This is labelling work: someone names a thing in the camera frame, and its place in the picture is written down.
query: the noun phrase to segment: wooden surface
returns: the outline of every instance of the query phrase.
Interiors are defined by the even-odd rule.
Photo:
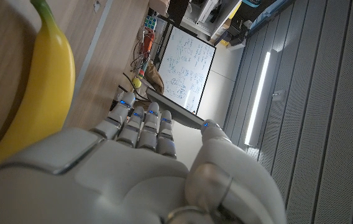
[[[68,38],[78,76],[107,0],[47,0]],[[100,7],[94,11],[94,3]],[[68,126],[91,128],[102,119],[126,66],[148,0],[113,0]],[[28,0],[0,0],[0,140],[12,122],[29,77],[41,22]]]
[[[149,0],[113,1],[66,127],[90,129],[109,112]]]

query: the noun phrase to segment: red object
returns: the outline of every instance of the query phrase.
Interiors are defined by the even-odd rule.
[[[145,75],[145,72],[142,69],[140,69],[139,70],[139,76],[143,78],[144,75]]]
[[[147,55],[145,55],[145,58],[149,56],[149,53],[147,53],[147,52],[150,52],[150,50],[152,49],[152,43],[154,41],[154,31],[150,30],[150,29],[146,29],[146,30],[149,33],[145,34],[145,37],[144,37],[144,51],[143,51],[143,53],[147,54]]]

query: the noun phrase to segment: yellow object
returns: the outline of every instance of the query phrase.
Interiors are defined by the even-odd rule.
[[[229,16],[229,19],[232,19],[236,14],[237,10],[240,8],[241,2],[233,9],[232,14]]]
[[[57,131],[70,109],[75,63],[69,42],[45,0],[30,0],[42,20],[34,43],[29,80],[22,103],[0,142],[0,163]]]
[[[229,42],[225,41],[225,40],[221,40],[219,43],[223,44],[223,46],[228,46]]]
[[[139,88],[141,86],[142,82],[138,78],[133,78],[132,84],[134,85],[135,88]]]

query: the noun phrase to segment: white cabinet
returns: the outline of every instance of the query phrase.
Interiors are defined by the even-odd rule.
[[[190,13],[186,10],[182,22],[211,38],[215,38],[216,32],[222,27],[227,18],[229,18],[232,11],[239,6],[241,0],[222,0],[221,11],[215,22],[205,22],[216,2],[217,0],[207,0],[201,7],[192,3],[192,12]]]

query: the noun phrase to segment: yellow ball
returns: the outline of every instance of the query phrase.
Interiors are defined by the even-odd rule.
[[[132,79],[132,84],[134,85],[135,88],[139,88],[142,84],[138,78],[133,78]]]

